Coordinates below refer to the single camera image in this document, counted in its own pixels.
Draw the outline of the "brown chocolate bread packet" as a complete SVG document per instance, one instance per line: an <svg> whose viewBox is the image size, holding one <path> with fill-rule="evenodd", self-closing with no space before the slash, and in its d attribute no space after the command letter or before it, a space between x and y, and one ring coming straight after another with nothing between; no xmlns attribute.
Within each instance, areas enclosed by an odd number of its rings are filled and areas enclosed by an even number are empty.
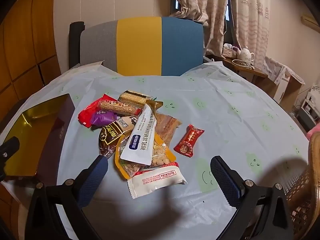
<svg viewBox="0 0 320 240"><path fill-rule="evenodd" d="M117 143L122 135L128 135L137 123L134 116L124 116L102 127L99 134L100 154L110 158L116 151Z"/></svg>

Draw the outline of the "white red Rosekiss packet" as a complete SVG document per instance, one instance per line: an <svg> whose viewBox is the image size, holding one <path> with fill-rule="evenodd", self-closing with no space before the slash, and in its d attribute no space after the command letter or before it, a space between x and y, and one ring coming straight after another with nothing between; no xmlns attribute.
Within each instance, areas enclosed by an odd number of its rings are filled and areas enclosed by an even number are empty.
<svg viewBox="0 0 320 240"><path fill-rule="evenodd" d="M132 199L148 195L157 189L185 183L187 181L182 175L177 162L164 164L154 169L139 171L127 180L127 186Z"/></svg>

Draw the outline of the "white blue tube sachet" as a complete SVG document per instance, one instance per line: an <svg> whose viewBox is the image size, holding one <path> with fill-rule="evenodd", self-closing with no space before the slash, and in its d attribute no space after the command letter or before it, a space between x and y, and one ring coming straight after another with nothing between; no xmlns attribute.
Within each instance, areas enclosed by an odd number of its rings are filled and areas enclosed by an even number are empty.
<svg viewBox="0 0 320 240"><path fill-rule="evenodd" d="M121 160L150 165L155 137L156 117L147 103L123 149Z"/></svg>

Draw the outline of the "small red candy packet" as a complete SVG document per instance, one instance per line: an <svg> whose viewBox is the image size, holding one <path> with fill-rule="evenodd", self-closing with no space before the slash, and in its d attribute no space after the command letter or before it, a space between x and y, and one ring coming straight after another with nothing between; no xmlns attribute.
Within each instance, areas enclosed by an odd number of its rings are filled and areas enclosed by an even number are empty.
<svg viewBox="0 0 320 240"><path fill-rule="evenodd" d="M204 133L203 129L199 129L192 124L189 124L185 135L174 147L174 151L177 153L191 158L194 155L194 146L198 138Z"/></svg>

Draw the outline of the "purple snack packet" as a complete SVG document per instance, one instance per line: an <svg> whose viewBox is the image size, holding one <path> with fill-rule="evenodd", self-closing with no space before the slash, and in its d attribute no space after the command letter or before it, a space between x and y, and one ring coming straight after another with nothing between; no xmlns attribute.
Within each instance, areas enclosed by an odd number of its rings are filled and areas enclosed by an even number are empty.
<svg viewBox="0 0 320 240"><path fill-rule="evenodd" d="M113 112L100 110L93 114L91 125L95 127L103 127L117 120L117 115Z"/></svg>

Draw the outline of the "large red snack packet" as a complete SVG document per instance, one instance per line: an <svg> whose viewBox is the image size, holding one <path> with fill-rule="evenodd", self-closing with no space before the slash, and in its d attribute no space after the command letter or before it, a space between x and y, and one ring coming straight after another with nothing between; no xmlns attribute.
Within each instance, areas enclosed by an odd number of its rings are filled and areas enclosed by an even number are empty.
<svg viewBox="0 0 320 240"><path fill-rule="evenodd" d="M92 118L98 111L98 103L103 100L116 101L116 99L104 94L101 98L95 100L78 114L78 121L87 128L92 125Z"/></svg>

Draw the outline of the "orange zip seed bag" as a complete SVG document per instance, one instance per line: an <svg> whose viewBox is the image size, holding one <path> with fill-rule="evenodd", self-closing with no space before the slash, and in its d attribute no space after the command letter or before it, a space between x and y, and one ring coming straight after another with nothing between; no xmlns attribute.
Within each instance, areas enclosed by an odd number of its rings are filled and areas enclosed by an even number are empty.
<svg viewBox="0 0 320 240"><path fill-rule="evenodd" d="M150 165L143 165L126 160L121 160L120 156L125 148L129 136L130 133L125 133L120 137L116 146L116 152L114 156L115 165L120 174L125 179L132 178L133 176L138 174L139 171L148 168L158 168L165 164L173 163L176 161L175 155L171 152L163 139L157 133L155 133L155 139L153 142L152 160Z"/></svg>

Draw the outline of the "chipmunk grain bar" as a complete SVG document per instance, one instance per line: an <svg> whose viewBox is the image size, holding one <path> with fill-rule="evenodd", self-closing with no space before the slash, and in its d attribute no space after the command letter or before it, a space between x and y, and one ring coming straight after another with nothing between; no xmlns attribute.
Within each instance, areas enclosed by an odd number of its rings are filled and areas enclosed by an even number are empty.
<svg viewBox="0 0 320 240"><path fill-rule="evenodd" d="M141 113L141 109L130 105L127 103L112 101L112 100L102 100L98 103L98 108L100 110L113 112L119 115L130 115L138 116Z"/></svg>

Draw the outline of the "brown dried meat packet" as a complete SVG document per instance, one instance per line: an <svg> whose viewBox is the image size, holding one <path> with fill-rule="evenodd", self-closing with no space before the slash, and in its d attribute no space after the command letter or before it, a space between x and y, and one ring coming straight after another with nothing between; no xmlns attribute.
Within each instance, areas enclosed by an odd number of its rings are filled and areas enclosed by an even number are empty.
<svg viewBox="0 0 320 240"><path fill-rule="evenodd" d="M161 137L167 146L170 146L170 142L174 136L176 128L182 123L180 120L162 113L156 113L157 125L155 132Z"/></svg>

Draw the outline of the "green cracker packet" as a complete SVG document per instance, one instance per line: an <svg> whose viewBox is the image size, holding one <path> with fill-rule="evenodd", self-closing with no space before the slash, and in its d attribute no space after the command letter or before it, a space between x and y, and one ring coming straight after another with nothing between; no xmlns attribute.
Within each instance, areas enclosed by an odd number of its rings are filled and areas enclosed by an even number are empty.
<svg viewBox="0 0 320 240"><path fill-rule="evenodd" d="M122 103L126 103L128 105L134 105L138 108L143 108L145 103L148 100L152 100L152 99L153 97L149 95L134 92L131 90L126 90L125 92L120 94L118 101Z"/></svg>

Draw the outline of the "white storage shelf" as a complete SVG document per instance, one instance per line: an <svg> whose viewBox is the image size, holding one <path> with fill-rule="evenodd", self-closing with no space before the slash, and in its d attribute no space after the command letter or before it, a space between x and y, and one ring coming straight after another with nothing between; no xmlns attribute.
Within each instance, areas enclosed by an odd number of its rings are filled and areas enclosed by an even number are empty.
<svg viewBox="0 0 320 240"><path fill-rule="evenodd" d="M319 84L314 84L308 91L298 111L297 120L306 132L319 123Z"/></svg>

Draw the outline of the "round tray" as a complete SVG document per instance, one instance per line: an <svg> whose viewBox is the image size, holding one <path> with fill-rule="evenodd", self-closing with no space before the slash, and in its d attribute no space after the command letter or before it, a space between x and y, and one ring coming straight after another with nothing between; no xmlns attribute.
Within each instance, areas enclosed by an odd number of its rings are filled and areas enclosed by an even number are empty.
<svg viewBox="0 0 320 240"><path fill-rule="evenodd" d="M242 68L254 69L250 63L248 63L244 60L240 60L240 59L233 59L232 64L234 64L235 66L238 66L238 67L242 67Z"/></svg>

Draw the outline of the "white teapot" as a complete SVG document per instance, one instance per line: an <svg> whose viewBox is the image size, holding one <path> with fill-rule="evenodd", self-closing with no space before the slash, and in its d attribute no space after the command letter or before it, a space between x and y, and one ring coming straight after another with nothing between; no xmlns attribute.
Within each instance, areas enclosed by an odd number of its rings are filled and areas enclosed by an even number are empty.
<svg viewBox="0 0 320 240"><path fill-rule="evenodd" d="M252 64L255 59L255 54L250 52L247 47L239 49L236 47L237 59Z"/></svg>

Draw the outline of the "tissue box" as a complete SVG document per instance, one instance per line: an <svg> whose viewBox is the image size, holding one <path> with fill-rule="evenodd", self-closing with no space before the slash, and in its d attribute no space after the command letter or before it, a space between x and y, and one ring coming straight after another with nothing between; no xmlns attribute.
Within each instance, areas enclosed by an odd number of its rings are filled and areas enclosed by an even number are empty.
<svg viewBox="0 0 320 240"><path fill-rule="evenodd" d="M234 46L229 43L225 43L222 49L222 56L229 59L237 58L237 51L234 49Z"/></svg>

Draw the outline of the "floral curtains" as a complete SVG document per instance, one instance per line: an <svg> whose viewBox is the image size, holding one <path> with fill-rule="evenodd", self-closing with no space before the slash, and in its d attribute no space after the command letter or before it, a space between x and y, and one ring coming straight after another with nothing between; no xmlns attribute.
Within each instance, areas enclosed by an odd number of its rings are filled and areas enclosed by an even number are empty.
<svg viewBox="0 0 320 240"><path fill-rule="evenodd" d="M253 65L263 69L267 52L271 0L178 0L175 16L201 23L204 51L222 55L226 8L231 9L233 41L255 54Z"/></svg>

